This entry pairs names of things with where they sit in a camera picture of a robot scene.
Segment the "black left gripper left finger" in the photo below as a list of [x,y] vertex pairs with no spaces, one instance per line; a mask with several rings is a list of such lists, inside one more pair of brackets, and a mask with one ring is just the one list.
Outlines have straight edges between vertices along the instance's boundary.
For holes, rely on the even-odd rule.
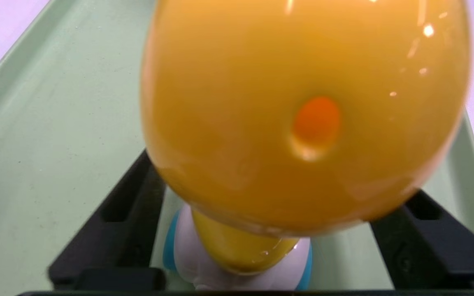
[[161,291],[150,267],[165,183],[145,151],[49,266],[59,291]]

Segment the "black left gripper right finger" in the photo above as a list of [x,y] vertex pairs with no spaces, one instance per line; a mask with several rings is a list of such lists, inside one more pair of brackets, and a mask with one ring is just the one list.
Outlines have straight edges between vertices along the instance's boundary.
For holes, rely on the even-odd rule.
[[474,289],[474,234],[424,191],[370,226],[396,289]]

